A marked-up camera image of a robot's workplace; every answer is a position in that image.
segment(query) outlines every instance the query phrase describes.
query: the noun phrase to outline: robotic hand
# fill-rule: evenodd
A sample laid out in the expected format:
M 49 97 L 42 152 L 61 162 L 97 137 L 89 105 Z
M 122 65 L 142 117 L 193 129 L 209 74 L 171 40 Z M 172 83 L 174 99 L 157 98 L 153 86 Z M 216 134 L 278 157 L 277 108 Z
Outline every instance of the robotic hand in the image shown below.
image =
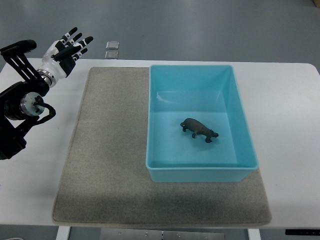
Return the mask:
M 60 40 L 55 41 L 42 58 L 42 65 L 35 70 L 25 53 L 37 47 L 33 40 L 23 40 L 0 49 L 4 60 L 25 80 L 20 81 L 0 93 L 0 160 L 10 159 L 26 147 L 24 136 L 36 125 L 43 124 L 56 115 L 55 109 L 44 103 L 49 89 L 59 79 L 66 78 L 85 53 L 84 48 L 93 37 L 76 42 L 82 34 L 70 39 L 78 29 L 75 27 Z M 44 109 L 49 114 L 39 120 Z M 23 120 L 16 128 L 9 120 Z
M 60 40 L 55 41 L 42 58 L 42 65 L 37 71 L 50 88 L 56 85 L 59 79 L 69 76 L 76 61 L 88 51 L 84 47 L 94 39 L 92 36 L 88 36 L 76 42 L 82 36 L 82 33 L 79 33 L 69 40 L 77 30 L 75 27 L 63 35 Z

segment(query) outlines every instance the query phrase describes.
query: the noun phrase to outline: toy hippopotamus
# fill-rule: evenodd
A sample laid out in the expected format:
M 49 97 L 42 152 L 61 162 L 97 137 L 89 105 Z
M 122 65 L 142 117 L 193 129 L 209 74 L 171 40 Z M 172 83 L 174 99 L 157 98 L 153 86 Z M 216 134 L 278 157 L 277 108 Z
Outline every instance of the toy hippopotamus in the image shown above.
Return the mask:
M 189 129 L 193 132 L 192 137 L 196 138 L 196 135 L 201 134 L 205 135 L 206 143 L 211 143 L 211 138 L 216 138 L 219 136 L 218 133 L 212 131 L 211 129 L 208 129 L 205 125 L 203 125 L 201 122 L 193 119 L 193 118 L 187 118 L 184 120 L 184 122 L 180 123 L 180 126 L 182 127 L 182 131 L 186 131 L 186 129 Z

